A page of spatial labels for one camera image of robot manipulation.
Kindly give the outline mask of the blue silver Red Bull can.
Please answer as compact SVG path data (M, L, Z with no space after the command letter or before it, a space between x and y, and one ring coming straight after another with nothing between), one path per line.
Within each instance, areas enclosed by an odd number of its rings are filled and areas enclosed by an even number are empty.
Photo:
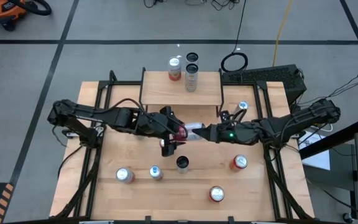
M163 172L159 166L152 166L149 170L151 178L154 180L162 180L163 179Z

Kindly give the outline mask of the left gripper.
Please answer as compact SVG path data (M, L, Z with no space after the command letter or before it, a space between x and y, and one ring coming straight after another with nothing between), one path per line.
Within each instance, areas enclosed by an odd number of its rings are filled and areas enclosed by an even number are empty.
M147 137L159 138L165 141L161 147L162 156L174 155L175 149L185 142L171 140L170 136L179 132L179 127L186 128L185 123L175 116L171 106L164 106L159 112L148 113L139 108L137 118L137 134Z

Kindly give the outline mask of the tall silver can black lid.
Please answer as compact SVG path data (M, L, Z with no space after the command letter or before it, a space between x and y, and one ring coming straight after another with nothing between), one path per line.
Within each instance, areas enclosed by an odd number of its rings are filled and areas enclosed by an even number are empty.
M179 174L185 174L188 171L189 159L186 156L180 156L177 158L177 171Z
M198 64L198 59L199 59L199 56L197 53L195 52L190 52L186 55L186 63L187 64L195 64L197 65Z
M189 92L194 92L198 81L198 66L194 63L189 63L186 66L185 72L185 88Z

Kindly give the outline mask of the black aluminium table frame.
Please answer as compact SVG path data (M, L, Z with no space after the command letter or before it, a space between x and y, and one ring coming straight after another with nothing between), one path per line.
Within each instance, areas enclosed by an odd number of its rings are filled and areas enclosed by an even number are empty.
M122 99L121 107L136 107L139 81L83 82L77 102L108 108ZM221 110L234 110L246 100L250 107L245 119L281 117L288 108L280 82L223 86ZM178 119L185 123L219 123L217 117ZM139 137L107 128L97 149L79 149L77 138L68 141L68 162L62 167L49 213L55 217L84 216L92 220L120 221L224 221L273 222L278 218L313 218L313 207L297 142L291 140L280 151L266 144L245 146L231 143L188 141L174 155L163 157L156 138ZM239 172L229 163L238 154L248 160ZM177 158L189 159L188 171L179 174ZM159 166L162 180L151 178L149 170ZM135 181L116 180L116 171L126 167ZM224 199L213 202L209 190L224 189Z

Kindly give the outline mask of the black desk beam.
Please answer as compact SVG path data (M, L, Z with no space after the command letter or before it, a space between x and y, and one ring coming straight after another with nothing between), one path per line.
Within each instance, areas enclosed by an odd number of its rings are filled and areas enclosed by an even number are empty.
M306 159L332 147L338 146L354 139L358 133L358 122L328 136L300 150L301 159Z

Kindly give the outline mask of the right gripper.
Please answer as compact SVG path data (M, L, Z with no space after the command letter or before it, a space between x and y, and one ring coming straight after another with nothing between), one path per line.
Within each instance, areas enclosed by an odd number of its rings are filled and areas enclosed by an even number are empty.
M210 124L206 128L194 129L194 133L207 141L229 142L254 145L258 143L261 129L250 122L227 121L219 125Z

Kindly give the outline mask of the black perforated computer case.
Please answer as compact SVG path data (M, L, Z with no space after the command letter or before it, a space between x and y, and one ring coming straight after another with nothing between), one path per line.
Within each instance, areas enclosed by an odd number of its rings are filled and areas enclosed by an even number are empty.
M282 82L289 105L307 90L301 70L295 64L223 73L225 85L257 82Z

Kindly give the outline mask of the dark blue patterned slim can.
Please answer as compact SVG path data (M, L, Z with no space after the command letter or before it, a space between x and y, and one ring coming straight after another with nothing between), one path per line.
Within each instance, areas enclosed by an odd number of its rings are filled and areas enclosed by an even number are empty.
M240 101L237 105L236 108L233 112L233 118L237 119L239 118L241 115L246 114L247 110L248 110L249 104L247 101Z

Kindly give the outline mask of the wooden shelf black metal legs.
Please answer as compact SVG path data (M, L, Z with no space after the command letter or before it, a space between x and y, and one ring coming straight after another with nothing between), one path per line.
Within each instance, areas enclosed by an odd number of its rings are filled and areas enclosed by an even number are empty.
M219 72L199 72L196 90L189 92L185 78L173 81L168 72L142 72L139 102L149 110L171 106L181 119L194 117L217 117L224 104L223 86Z

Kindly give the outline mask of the white paper sheet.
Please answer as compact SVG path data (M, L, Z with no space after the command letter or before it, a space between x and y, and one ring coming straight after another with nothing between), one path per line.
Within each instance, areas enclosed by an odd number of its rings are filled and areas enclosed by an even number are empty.
M319 133L313 134L312 132L306 131L306 133L299 138L298 147L302 151L304 147L309 146L323 138L325 138L325 136L320 135ZM309 158L302 159L302 162L303 165L323 170L331 170L329 151L320 152L319 154Z

